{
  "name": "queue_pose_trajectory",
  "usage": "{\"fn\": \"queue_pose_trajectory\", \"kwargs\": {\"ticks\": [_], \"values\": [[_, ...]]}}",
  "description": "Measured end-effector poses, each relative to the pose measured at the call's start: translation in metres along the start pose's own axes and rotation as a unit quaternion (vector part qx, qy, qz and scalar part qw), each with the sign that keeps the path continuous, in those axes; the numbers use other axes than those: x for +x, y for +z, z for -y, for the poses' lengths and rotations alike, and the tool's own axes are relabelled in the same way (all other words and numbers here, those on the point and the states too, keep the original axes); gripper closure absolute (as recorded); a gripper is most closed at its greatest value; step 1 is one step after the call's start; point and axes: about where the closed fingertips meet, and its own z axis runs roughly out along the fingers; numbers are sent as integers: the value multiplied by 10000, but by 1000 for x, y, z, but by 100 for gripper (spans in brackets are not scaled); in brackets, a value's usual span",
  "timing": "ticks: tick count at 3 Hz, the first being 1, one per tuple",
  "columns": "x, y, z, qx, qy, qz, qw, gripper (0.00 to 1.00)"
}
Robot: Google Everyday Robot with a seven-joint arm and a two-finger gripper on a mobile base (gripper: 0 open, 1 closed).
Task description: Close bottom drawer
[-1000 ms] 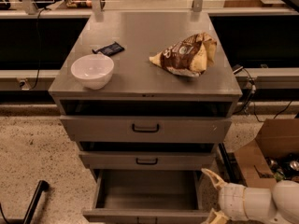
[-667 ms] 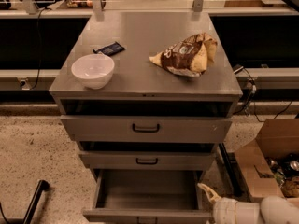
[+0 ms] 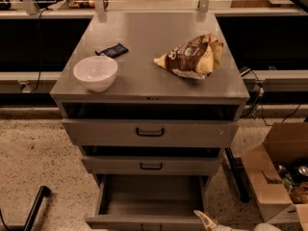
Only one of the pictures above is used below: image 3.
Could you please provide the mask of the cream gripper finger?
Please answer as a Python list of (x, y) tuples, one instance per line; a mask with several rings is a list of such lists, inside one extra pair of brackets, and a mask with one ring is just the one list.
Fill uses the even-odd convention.
[(206, 231), (213, 231), (216, 228), (216, 224), (203, 212), (194, 210), (193, 213), (201, 219)]

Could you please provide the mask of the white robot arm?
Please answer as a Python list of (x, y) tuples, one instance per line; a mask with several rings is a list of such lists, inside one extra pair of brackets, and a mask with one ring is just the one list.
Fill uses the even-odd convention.
[(194, 210), (194, 214), (201, 219), (206, 231), (282, 231), (281, 229), (267, 223), (257, 224), (253, 230), (236, 229), (230, 226), (216, 224), (211, 218), (201, 211)]

